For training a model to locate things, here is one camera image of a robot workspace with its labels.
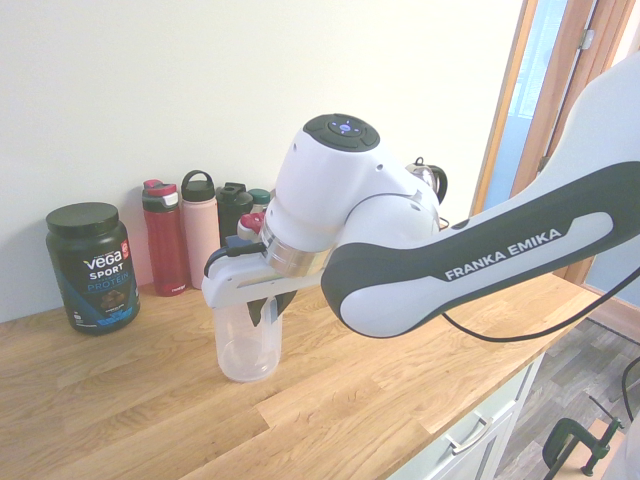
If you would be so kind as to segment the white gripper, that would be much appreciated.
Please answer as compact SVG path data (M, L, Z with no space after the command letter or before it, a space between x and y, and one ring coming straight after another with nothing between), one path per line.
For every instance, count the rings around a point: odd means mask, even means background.
M320 283L322 272L302 277L286 277L267 264L261 254L225 256L213 262L203 279L202 293L212 308L246 303L250 319L257 327L267 297L275 296L276 316L280 317L294 300L297 290Z

